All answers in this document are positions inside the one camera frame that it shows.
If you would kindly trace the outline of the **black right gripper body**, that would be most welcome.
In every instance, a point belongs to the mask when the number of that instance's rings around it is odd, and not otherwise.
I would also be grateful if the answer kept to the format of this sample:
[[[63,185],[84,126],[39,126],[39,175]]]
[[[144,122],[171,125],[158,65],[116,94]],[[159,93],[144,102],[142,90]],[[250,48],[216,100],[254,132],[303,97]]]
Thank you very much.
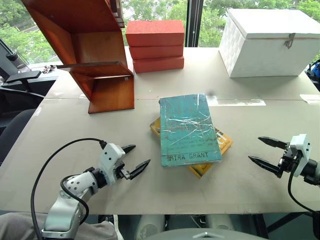
[[[287,143],[286,144],[286,148],[284,150],[284,153],[282,155],[282,157],[279,160],[278,163],[278,175],[282,175],[283,172],[286,173],[291,173],[293,170],[293,162],[294,162],[294,158],[297,155],[297,150],[294,148],[292,149],[290,147],[290,144]]]

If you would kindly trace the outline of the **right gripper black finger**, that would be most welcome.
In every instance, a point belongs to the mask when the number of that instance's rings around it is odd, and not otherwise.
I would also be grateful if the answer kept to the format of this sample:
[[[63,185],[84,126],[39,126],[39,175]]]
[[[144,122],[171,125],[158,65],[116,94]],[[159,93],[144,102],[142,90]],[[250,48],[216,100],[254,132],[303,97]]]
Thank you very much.
[[[268,161],[260,158],[260,157],[256,157],[256,156],[251,156],[249,155],[248,158],[255,163],[256,165],[258,165],[260,168],[267,170],[271,173],[273,173],[274,175],[276,175],[278,178],[282,177],[282,173],[280,173],[280,168],[278,166],[272,165],[271,163],[269,163]]]
[[[286,150],[287,147],[288,147],[288,143],[287,142],[284,142],[284,141],[281,141],[281,140],[278,140],[278,139],[275,139],[275,138],[272,138],[272,137],[268,137],[268,136],[260,136],[258,137],[258,139],[260,141],[262,141],[263,143],[271,146],[271,147],[274,147],[274,148],[280,148],[282,150]]]

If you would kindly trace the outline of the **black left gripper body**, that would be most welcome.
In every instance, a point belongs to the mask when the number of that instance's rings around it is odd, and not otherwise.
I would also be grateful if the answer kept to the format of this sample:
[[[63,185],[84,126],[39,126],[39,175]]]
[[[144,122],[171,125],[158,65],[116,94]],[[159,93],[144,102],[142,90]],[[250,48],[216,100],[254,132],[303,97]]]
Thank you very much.
[[[125,164],[122,160],[117,160],[114,166],[114,177],[116,180],[125,178],[126,180],[131,180],[131,174],[125,169]]]

